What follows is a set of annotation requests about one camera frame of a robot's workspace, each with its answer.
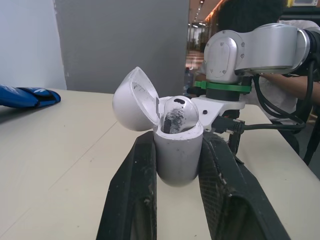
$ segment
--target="gray wall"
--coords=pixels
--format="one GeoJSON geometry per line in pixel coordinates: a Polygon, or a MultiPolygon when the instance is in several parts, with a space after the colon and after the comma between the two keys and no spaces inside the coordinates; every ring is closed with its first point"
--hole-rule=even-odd
{"type": "Polygon", "coordinates": [[[189,0],[55,0],[69,90],[114,93],[136,66],[182,93],[189,0]]]}

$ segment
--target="white wall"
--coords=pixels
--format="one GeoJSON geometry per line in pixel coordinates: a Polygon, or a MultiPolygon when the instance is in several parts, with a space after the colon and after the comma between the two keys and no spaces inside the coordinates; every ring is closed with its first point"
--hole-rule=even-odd
{"type": "Polygon", "coordinates": [[[0,0],[0,84],[66,89],[53,0],[0,0]]]}
{"type": "Polygon", "coordinates": [[[55,0],[68,89],[114,93],[136,66],[182,94],[189,0],[55,0]]]}

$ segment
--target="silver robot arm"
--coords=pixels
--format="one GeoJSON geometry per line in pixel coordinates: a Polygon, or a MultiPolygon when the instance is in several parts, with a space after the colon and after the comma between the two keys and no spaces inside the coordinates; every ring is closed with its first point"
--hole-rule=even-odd
{"type": "Polygon", "coordinates": [[[238,84],[240,76],[295,72],[315,45],[310,32],[317,35],[320,30],[272,23],[247,33],[218,32],[204,51],[206,78],[213,83],[238,84]]]}

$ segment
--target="earbud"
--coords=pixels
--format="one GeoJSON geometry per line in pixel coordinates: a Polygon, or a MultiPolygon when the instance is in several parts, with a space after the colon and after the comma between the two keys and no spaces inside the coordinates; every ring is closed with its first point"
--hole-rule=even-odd
{"type": "Polygon", "coordinates": [[[175,96],[165,103],[162,123],[165,134],[188,131],[196,126],[198,121],[198,108],[189,98],[175,96]]]}

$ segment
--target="table surface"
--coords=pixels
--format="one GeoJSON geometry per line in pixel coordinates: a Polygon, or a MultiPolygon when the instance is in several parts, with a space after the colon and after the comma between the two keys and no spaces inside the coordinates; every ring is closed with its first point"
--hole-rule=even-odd
{"type": "MultiPolygon", "coordinates": [[[[112,95],[57,91],[39,110],[0,106],[0,240],[94,240],[109,182],[141,132],[123,128],[112,95]]],[[[247,105],[247,124],[268,123],[247,105]]],[[[320,236],[320,182],[276,130],[245,132],[237,155],[260,182],[292,240],[320,236]]],[[[196,178],[157,181],[159,240],[209,240],[196,178]]]]}

